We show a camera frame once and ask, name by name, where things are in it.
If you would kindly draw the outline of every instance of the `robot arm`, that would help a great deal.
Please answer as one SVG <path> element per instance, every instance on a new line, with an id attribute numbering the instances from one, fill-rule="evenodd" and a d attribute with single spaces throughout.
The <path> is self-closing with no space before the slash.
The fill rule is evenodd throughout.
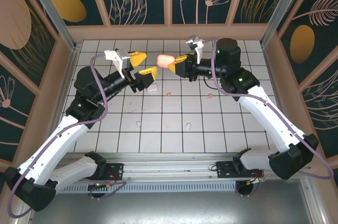
<path id="1" fill-rule="evenodd" d="M 168 68 L 182 78 L 195 81 L 198 76 L 211 78 L 211 59 L 201 58 L 202 40 L 196 36 L 188 39 L 187 44 L 194 52 L 179 56 Z M 233 158 L 234 166 L 239 174 L 246 170 L 272 170 L 280 178 L 289 179 L 313 158 L 313 153 L 298 139 L 299 136 L 310 147 L 316 150 L 318 139 L 315 135 L 305 135 L 294 126 L 284 114 L 271 102 L 256 77 L 249 71 L 241 68 L 240 48 L 236 40 L 220 39 L 217 42 L 215 59 L 215 75 L 220 81 L 220 87 L 227 93 L 252 95 L 263 99 L 258 101 L 248 96 L 235 96 L 259 121 L 267 133 L 272 137 L 278 152 L 254 151 L 250 148 L 241 151 Z M 283 118 L 294 131 L 282 122 Z"/>
<path id="2" fill-rule="evenodd" d="M 135 73 L 135 78 L 130 73 L 146 58 L 145 53 L 127 53 L 123 50 L 115 50 L 105 51 L 105 55 L 106 59 L 112 60 L 117 68 L 116 72 L 105 78 L 96 71 L 109 100 L 127 86 L 136 92 L 148 88 L 154 82 L 157 73 L 156 67 Z M 10 189 L 19 179 L 22 179 L 15 195 L 35 211 L 40 211 L 48 206 L 55 194 L 66 186 L 92 175 L 101 177 L 106 170 L 106 160 L 94 152 L 87 153 L 80 160 L 54 170 L 69 147 L 94 123 L 73 126 L 61 135 L 60 132 L 78 122 L 95 120 L 101 117 L 105 110 L 101 104 L 103 100 L 101 92 L 90 67 L 84 67 L 78 72 L 74 86 L 77 90 L 75 99 L 66 110 L 66 115 L 61 119 L 56 130 L 27 161 L 17 169 L 9 167 L 5 171 L 6 183 Z M 40 157 L 32 167 L 38 155 Z"/>

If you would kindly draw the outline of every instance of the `pink foam block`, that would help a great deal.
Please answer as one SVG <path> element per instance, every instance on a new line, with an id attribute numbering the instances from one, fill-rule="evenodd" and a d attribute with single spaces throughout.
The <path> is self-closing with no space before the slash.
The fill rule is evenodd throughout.
<path id="1" fill-rule="evenodd" d="M 175 57 L 161 54 L 157 57 L 157 65 L 162 68 L 168 68 L 168 65 L 175 62 Z"/>

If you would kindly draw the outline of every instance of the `metal vent grille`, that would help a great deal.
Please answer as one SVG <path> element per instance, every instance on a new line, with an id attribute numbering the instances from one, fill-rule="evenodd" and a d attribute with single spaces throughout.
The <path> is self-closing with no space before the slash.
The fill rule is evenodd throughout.
<path id="1" fill-rule="evenodd" d="M 93 193 L 110 192 L 120 185 L 99 188 Z M 198 192 L 198 191 L 234 191 L 235 181 L 219 182 L 166 182 L 166 183 L 127 183 L 118 193 L 145 192 Z M 64 188 L 59 193 L 88 193 L 88 184 L 76 183 Z"/>

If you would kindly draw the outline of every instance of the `white tile floor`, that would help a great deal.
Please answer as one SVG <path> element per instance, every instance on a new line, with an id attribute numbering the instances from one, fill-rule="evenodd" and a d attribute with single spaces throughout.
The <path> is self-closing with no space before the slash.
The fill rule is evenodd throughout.
<path id="1" fill-rule="evenodd" d="M 238 41 L 238 46 L 242 66 L 252 71 L 276 102 L 259 42 Z M 77 72 L 87 66 L 96 53 L 113 49 L 147 52 L 147 59 L 135 72 L 155 66 L 161 53 L 176 57 L 190 52 L 184 40 L 86 40 L 63 112 L 74 99 Z M 204 47 L 204 58 L 211 57 L 211 49 L 211 44 Z M 115 71 L 105 59 L 98 59 L 95 66 L 104 77 Z M 252 114 L 231 97 L 208 88 L 202 79 L 189 82 L 168 69 L 158 68 L 155 83 L 156 92 L 133 93 L 127 87 L 119 93 L 109 102 L 107 117 L 96 123 L 69 152 L 236 153 L 246 147 L 275 149 Z"/>

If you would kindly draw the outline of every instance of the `gray floor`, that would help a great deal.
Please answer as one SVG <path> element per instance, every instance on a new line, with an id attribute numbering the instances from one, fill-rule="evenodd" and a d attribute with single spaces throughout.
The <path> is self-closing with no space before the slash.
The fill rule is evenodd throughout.
<path id="1" fill-rule="evenodd" d="M 32 224 L 116 223 L 312 223 L 300 183 L 268 181 L 251 197 L 234 192 L 121 193 L 91 201 L 85 194 L 63 194 Z"/>

